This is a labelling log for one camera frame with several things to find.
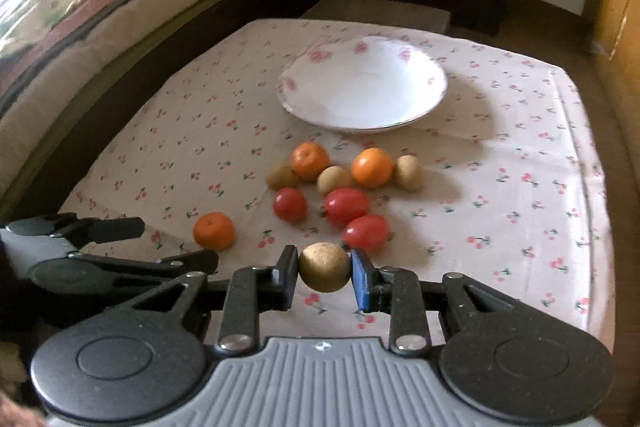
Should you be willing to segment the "white floral plate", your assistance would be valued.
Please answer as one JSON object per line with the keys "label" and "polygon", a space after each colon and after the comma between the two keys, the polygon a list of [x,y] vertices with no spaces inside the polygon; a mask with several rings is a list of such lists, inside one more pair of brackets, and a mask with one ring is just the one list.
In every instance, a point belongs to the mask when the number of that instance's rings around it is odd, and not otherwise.
{"label": "white floral plate", "polygon": [[308,124],[374,133],[425,117],[447,88],[430,54],[397,39],[361,36],[317,44],[294,58],[281,72],[278,97]]}

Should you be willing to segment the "brown longan fruit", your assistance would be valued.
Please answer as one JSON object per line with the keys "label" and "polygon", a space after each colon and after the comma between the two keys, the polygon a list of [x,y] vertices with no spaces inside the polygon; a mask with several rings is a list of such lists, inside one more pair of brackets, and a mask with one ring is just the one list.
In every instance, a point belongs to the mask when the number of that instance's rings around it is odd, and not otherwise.
{"label": "brown longan fruit", "polygon": [[298,257],[303,282],[320,293],[343,288],[352,273],[352,260],[341,246],[320,242],[307,246]]}

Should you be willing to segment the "pale longan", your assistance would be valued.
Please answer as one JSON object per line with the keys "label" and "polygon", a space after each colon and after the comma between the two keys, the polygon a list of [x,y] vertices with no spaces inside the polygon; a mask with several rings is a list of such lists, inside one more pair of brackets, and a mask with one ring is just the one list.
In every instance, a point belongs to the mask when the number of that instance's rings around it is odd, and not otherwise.
{"label": "pale longan", "polygon": [[418,191],[424,187],[424,171],[416,156],[404,155],[397,158],[394,170],[396,184],[406,191]]}
{"label": "pale longan", "polygon": [[338,188],[352,186],[352,177],[347,169],[342,166],[330,166],[319,174],[317,188],[322,195],[328,195]]}

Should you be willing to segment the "smooth orange tangerine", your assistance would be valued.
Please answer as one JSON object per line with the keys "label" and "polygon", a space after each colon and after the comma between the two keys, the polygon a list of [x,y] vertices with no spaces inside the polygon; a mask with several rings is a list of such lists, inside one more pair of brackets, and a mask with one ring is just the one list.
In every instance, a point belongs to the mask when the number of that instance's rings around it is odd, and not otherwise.
{"label": "smooth orange tangerine", "polygon": [[358,154],[350,166],[352,179],[365,188],[378,188],[390,181],[394,160],[386,150],[369,147]]}

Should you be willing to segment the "dark brown longan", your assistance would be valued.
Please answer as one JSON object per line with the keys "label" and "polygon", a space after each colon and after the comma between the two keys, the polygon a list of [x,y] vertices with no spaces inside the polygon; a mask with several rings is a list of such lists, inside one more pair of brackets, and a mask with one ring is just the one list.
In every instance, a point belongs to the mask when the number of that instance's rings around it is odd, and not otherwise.
{"label": "dark brown longan", "polygon": [[296,187],[299,177],[288,164],[281,164],[269,170],[265,176],[265,182],[272,191],[280,191],[282,188]]}

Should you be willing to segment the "wooden wardrobe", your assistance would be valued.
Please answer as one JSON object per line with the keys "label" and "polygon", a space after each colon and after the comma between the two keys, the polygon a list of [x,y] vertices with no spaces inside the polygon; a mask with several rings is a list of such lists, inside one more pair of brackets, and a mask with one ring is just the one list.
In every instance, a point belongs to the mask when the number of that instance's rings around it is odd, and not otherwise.
{"label": "wooden wardrobe", "polygon": [[587,0],[597,70],[639,167],[639,0]]}

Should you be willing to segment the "red plum tomato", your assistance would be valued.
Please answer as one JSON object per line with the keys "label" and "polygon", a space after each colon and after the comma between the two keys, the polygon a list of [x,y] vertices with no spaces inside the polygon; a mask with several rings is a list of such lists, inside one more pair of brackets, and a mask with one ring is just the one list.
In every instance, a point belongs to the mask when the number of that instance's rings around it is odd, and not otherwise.
{"label": "red plum tomato", "polygon": [[343,243],[346,246],[367,254],[383,248],[389,237],[390,226],[380,215],[367,215],[352,220],[346,225],[342,234]]}
{"label": "red plum tomato", "polygon": [[323,199],[322,209],[331,225],[344,228],[352,220],[369,213],[370,199],[366,193],[356,188],[337,188]]}

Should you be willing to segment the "cherry print tablecloth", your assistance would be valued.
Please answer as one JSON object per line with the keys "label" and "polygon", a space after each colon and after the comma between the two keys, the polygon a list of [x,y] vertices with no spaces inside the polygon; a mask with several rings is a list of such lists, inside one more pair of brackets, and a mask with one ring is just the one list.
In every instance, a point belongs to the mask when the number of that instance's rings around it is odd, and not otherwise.
{"label": "cherry print tablecloth", "polygon": [[[431,115],[378,135],[305,124],[280,105],[281,72],[333,40],[380,36],[417,46],[442,66],[447,94]],[[410,154],[421,191],[386,185],[372,210],[392,236],[380,265],[423,280],[457,271],[614,343],[615,283],[604,172],[574,82],[534,58],[418,30],[258,20],[171,76],[107,145],[64,202],[80,217],[138,216],[140,239],[105,256],[153,261],[194,248],[199,217],[225,213],[236,231],[218,274],[269,265],[288,244],[337,242],[340,232],[305,187],[309,215],[288,225],[271,210],[266,173],[317,142],[348,166],[365,148]]]}

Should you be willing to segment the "round red tomato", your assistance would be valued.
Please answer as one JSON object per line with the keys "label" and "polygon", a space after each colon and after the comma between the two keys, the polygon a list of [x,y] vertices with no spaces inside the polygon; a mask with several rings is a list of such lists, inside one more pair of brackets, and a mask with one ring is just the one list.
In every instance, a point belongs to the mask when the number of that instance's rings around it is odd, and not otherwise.
{"label": "round red tomato", "polygon": [[299,223],[307,217],[308,202],[298,188],[283,187],[274,195],[272,211],[282,221]]}

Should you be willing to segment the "orange tangerine with stem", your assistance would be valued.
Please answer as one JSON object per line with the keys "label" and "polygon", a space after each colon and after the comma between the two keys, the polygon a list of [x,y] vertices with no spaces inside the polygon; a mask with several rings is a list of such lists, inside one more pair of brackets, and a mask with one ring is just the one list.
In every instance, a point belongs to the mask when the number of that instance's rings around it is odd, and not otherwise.
{"label": "orange tangerine with stem", "polygon": [[331,165],[326,149],[316,142],[305,142],[293,150],[290,165],[296,176],[305,182],[314,182]]}

